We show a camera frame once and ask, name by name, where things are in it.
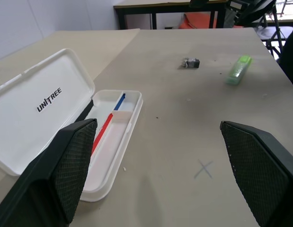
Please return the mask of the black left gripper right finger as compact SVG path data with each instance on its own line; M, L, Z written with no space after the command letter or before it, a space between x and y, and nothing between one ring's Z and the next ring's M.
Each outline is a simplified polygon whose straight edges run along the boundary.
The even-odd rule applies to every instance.
M293 156L269 132L222 121L232 172L260 227L293 227Z

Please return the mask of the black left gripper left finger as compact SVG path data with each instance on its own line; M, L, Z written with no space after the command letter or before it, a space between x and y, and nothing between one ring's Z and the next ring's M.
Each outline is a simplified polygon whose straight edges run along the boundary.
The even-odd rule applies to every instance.
M98 122L59 130L0 203L0 227L69 227L87 178Z

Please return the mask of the white Unitree pencil case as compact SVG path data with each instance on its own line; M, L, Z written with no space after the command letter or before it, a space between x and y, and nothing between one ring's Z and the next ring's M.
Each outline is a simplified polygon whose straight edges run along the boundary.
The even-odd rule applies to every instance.
M126 96L91 156L82 201L97 202L110 192L142 108L139 91L112 91ZM58 51L1 85L0 173L21 175L58 130L88 119L98 92L71 49Z

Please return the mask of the red and blue pencil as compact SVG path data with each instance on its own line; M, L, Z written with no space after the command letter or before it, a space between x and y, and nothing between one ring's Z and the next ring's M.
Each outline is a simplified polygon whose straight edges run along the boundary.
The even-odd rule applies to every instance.
M91 156L96 154L97 149L104 138L104 135L113 119L113 111L119 110L126 94L121 91L116 91L117 95L113 95L112 90L99 91L92 99L93 106L88 113L87 118L95 118L98 122L96 135L92 147Z

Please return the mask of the green highlighter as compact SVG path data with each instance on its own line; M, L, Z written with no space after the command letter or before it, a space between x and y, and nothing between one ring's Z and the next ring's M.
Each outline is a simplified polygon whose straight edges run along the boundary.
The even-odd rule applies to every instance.
M238 85L252 62L249 55L242 55L233 65L225 82L229 85Z

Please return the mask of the worn grey black eraser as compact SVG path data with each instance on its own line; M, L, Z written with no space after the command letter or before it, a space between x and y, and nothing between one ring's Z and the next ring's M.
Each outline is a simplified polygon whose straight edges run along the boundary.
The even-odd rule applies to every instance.
M200 60L197 58L184 58L181 63L182 68L198 69L200 66Z

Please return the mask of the black tripod stand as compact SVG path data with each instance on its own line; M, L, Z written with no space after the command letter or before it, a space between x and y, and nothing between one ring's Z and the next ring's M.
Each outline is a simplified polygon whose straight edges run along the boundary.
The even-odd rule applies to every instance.
M256 33L261 41L265 42L265 47L270 51L271 55L274 56L274 53L276 53L280 57L283 52L282 41L286 41L287 38L279 26L276 5L273 6L268 15L273 15L272 21L274 26L268 25L265 14L257 24Z

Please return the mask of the orange chair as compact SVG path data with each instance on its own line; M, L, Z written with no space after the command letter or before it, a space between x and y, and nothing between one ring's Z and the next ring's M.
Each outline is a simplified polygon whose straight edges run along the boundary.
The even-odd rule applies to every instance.
M188 12L183 15L179 29L208 29L210 12Z

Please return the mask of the black framed table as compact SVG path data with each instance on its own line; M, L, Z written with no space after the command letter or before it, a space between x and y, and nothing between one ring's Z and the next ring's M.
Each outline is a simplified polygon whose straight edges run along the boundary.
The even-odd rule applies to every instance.
M123 0L113 6L120 30L126 30L127 15L150 14L151 29L157 29L157 14L210 12L209 28L223 28L228 0L205 0L193 7L191 0Z

